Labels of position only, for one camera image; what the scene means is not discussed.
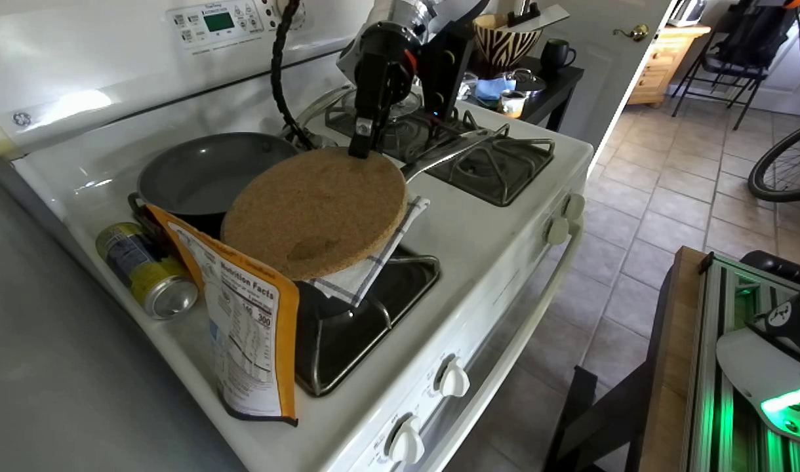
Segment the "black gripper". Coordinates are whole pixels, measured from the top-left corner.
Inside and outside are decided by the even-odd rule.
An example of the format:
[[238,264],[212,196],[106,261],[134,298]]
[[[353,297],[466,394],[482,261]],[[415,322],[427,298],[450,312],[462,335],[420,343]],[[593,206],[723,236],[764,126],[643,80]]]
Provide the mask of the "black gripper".
[[415,36],[388,20],[369,23],[340,50],[338,67],[357,87],[353,134],[348,151],[365,156],[373,150],[373,126],[384,126],[388,111],[409,94],[418,75]]

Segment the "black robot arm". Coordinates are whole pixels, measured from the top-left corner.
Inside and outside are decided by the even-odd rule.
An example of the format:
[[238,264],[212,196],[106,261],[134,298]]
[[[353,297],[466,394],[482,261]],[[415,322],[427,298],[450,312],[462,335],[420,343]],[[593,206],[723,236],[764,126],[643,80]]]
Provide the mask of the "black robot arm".
[[471,20],[487,0],[373,0],[367,20],[340,50],[338,67],[353,84],[348,151],[384,146],[390,108],[423,84],[423,111],[447,118],[474,44]]

